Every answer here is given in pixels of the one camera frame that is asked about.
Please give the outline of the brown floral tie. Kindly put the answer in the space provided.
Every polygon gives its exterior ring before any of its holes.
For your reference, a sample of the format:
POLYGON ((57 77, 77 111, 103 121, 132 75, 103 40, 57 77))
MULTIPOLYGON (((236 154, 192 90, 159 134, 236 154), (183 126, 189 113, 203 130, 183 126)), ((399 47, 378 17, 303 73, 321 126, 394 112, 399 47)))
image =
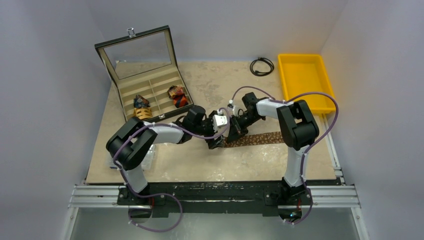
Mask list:
POLYGON ((259 145, 270 145, 270 144, 282 144, 284 143, 281 132, 266 132, 252 135, 245 135, 241 138, 229 141, 227 137, 224 138, 223 148, 236 148, 246 146, 259 146, 259 145))

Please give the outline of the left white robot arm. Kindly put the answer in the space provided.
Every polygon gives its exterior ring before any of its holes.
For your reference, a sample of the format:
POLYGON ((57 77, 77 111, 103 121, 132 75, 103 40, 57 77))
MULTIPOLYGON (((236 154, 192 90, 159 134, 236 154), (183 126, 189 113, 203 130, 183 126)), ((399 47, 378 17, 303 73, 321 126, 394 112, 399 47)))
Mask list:
POLYGON ((151 196, 149 183, 142 170, 142 162, 151 146, 156 144, 184 144, 192 138, 205 140, 209 145, 220 144, 230 127, 230 114, 225 107, 204 117, 203 108, 193 106, 182 121, 156 123, 131 117, 107 141, 105 148, 130 191, 129 197, 138 205, 151 196))

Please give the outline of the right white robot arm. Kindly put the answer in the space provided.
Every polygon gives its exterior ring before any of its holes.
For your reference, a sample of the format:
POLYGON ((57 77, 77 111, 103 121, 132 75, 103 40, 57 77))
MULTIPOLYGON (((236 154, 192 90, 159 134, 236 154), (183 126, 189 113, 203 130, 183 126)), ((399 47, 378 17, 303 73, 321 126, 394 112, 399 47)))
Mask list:
POLYGON ((298 100, 283 103, 268 97, 257 98, 253 92, 245 94, 242 102, 246 111, 230 118, 226 142, 233 143, 247 135, 248 127, 260 119, 277 119, 282 141, 288 147, 280 196, 284 202, 294 203, 305 191, 302 175, 306 171, 306 150, 314 144, 320 133, 307 102, 298 100))

